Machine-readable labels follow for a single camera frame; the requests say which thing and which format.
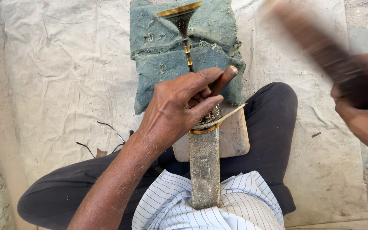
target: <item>green cloth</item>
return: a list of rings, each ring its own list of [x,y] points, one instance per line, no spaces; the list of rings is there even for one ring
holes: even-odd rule
[[[188,73],[187,60],[181,35],[169,21],[157,16],[158,12],[180,7],[196,0],[151,4],[133,0],[130,4],[130,51],[136,61],[139,86],[136,93],[135,113],[142,113],[151,101],[154,86]],[[242,104],[241,78],[245,62],[238,48],[237,28],[229,0],[204,0],[188,26],[194,71],[211,67],[238,68],[237,76],[222,91],[224,100]]]

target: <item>gold band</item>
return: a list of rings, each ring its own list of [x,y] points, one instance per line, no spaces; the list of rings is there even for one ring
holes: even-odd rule
[[[190,47],[189,46],[184,46],[184,50],[185,50],[185,53],[188,54],[190,52]]]
[[[191,58],[187,58],[187,65],[193,65],[193,62],[191,61]]]
[[[196,130],[190,130],[189,133],[196,133],[196,134],[200,134],[200,133],[208,133],[211,132],[212,130],[218,128],[220,125],[222,124],[222,122],[214,125],[213,127],[206,129],[206,130],[201,130],[201,131],[196,131]]]
[[[157,16],[163,17],[163,16],[167,16],[167,15],[170,15],[170,14],[173,14],[173,13],[180,13],[180,12],[192,9],[192,8],[200,7],[201,5],[202,5],[202,1],[201,2],[196,2],[196,3],[191,3],[191,4],[188,4],[188,5],[182,6],[182,7],[177,7],[177,8],[174,8],[174,9],[169,9],[169,10],[166,10],[166,11],[159,12],[159,13],[157,13]]]

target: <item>person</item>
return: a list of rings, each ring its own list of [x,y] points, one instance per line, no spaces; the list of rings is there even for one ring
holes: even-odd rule
[[[368,64],[368,55],[359,58]],[[40,178],[21,197],[19,215],[55,230],[284,229],[283,216],[295,210],[283,177],[297,112],[296,94],[284,83],[266,85],[247,100],[250,150],[220,159],[220,207],[191,207],[189,163],[178,162],[171,145],[222,102],[221,95],[208,97],[207,86],[222,73],[210,68],[158,83],[140,127],[121,150]],[[368,145],[368,110],[351,107],[336,88],[332,97]],[[156,166],[165,170],[159,174]]]

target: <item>striped shirt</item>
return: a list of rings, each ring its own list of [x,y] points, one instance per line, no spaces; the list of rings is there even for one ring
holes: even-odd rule
[[[139,202],[132,230],[284,230],[283,215],[257,171],[221,183],[221,206],[191,207],[191,181],[164,170]]]

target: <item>gold rim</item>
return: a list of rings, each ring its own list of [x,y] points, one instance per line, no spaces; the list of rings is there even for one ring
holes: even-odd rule
[[[192,8],[200,7],[201,5],[202,5],[202,1],[201,2],[196,2],[196,3],[191,3],[191,4],[188,4],[188,5],[182,6],[182,7],[177,7],[177,8],[174,8],[174,9],[169,9],[169,10],[166,10],[166,11],[159,12],[159,13],[157,13],[157,16],[164,17],[164,16],[167,16],[167,15],[170,15],[170,14],[173,14],[173,13],[180,13],[180,12],[192,9]]]
[[[206,129],[206,130],[201,130],[201,131],[196,131],[196,130],[190,130],[189,133],[196,133],[196,134],[200,134],[200,133],[208,133],[211,132],[212,130],[218,128],[220,125],[222,124],[222,122],[214,125],[213,127]]]

